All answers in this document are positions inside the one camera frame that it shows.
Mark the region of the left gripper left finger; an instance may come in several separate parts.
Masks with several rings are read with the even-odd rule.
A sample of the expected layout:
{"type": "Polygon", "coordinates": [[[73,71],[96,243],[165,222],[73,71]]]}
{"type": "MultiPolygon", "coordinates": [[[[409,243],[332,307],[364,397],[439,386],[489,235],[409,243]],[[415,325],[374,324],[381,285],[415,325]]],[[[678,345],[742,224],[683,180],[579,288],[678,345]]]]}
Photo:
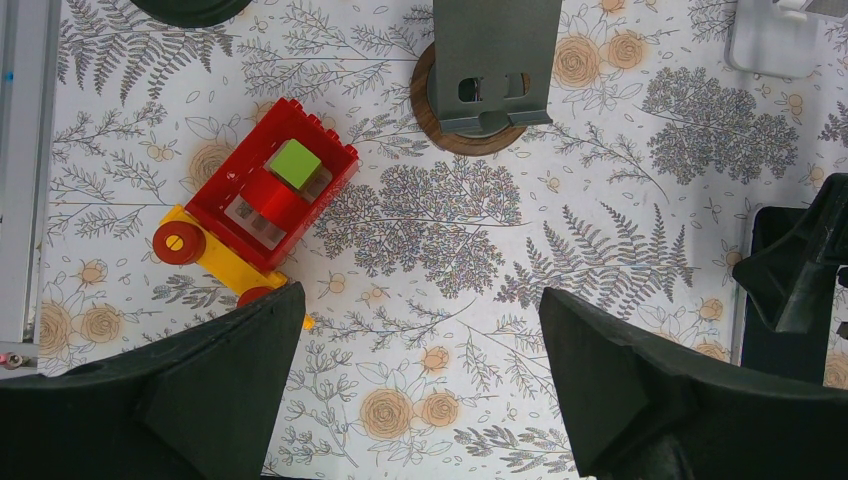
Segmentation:
{"type": "Polygon", "coordinates": [[[1,383],[5,479],[257,479],[305,317],[293,283],[149,345],[1,383]]]}

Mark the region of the black phone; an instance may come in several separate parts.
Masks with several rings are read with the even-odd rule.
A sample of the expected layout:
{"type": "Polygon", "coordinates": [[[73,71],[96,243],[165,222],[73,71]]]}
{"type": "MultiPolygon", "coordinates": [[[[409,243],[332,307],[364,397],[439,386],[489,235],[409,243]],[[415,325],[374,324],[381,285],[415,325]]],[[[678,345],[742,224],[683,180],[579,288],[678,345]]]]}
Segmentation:
{"type": "MultiPolygon", "coordinates": [[[[742,254],[748,257],[779,240],[806,212],[804,208],[767,206],[746,224],[742,254]]],[[[810,333],[776,333],[761,320],[747,291],[736,286],[731,362],[744,368],[821,385],[828,348],[828,328],[810,333]]]]}

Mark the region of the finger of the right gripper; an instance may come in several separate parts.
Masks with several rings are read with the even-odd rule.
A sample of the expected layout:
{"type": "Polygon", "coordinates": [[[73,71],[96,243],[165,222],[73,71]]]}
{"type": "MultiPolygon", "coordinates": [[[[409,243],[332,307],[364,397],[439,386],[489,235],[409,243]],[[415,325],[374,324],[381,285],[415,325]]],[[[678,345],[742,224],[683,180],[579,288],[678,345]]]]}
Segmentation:
{"type": "Polygon", "coordinates": [[[768,328],[805,333],[830,321],[837,271],[846,265],[847,175],[836,173],[805,209],[761,208],[751,254],[732,276],[768,328]]]}

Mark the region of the wooden-base grey phone stand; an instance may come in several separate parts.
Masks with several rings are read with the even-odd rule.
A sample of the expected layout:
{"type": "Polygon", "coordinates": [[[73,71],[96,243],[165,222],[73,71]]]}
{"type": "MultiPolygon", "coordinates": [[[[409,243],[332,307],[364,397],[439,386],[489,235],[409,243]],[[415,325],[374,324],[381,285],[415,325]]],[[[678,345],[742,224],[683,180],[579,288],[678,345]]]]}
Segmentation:
{"type": "Polygon", "coordinates": [[[415,65],[409,98],[435,146],[485,156],[551,123],[561,9],[557,0],[434,2],[434,40],[415,65]]]}

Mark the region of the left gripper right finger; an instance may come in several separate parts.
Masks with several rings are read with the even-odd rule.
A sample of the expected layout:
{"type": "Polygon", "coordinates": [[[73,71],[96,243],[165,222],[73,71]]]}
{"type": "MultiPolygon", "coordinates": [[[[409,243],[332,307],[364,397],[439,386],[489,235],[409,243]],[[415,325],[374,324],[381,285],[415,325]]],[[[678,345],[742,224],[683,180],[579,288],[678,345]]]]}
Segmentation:
{"type": "Polygon", "coordinates": [[[565,290],[544,290],[539,318],[581,476],[846,477],[845,391],[719,361],[565,290]]]}

